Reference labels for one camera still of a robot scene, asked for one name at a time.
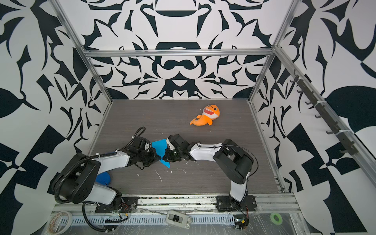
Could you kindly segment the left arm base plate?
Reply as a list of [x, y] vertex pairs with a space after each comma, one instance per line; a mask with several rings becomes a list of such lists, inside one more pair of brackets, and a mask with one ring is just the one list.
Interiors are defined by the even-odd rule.
[[139, 198], [136, 196], [116, 197], [114, 201], [109, 204], [97, 204], [96, 213], [129, 213], [138, 206]]

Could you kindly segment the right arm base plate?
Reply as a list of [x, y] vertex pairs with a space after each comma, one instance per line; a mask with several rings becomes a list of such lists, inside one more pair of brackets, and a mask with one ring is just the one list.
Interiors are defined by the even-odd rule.
[[246, 196], [241, 202], [236, 201], [231, 196], [220, 196], [216, 197], [216, 209], [219, 212], [254, 212], [256, 211], [257, 203], [256, 199], [252, 195]]

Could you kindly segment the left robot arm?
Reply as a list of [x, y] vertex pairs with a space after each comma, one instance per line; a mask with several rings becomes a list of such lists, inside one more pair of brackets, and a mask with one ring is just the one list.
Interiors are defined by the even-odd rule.
[[99, 203], [118, 208], [122, 193], [96, 181], [97, 176], [117, 168], [135, 165], [143, 170], [160, 161], [151, 142], [142, 137], [146, 128], [140, 127], [131, 141], [110, 153], [87, 156], [78, 153], [68, 162], [51, 184], [54, 199], [58, 204]]

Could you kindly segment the blue square paper sheet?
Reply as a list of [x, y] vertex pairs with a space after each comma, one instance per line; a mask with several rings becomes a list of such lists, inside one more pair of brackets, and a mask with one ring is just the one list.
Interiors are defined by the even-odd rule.
[[[165, 152], [167, 150], [167, 141], [166, 139], [163, 139], [163, 140], [152, 142], [152, 147], [156, 150], [157, 155], [162, 158], [164, 157]], [[163, 159], [161, 159], [159, 162], [162, 163], [167, 168], [170, 168], [169, 162], [166, 162]]]

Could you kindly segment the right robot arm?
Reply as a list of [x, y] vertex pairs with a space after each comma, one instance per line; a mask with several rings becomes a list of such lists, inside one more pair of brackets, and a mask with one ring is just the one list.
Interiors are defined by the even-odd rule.
[[215, 162], [231, 180], [229, 198], [241, 203], [248, 195], [248, 178], [255, 173], [253, 165], [258, 160], [252, 152], [226, 139], [219, 144], [205, 145], [200, 142], [188, 143], [179, 134], [166, 139], [167, 149], [163, 160], [166, 162], [210, 161]]

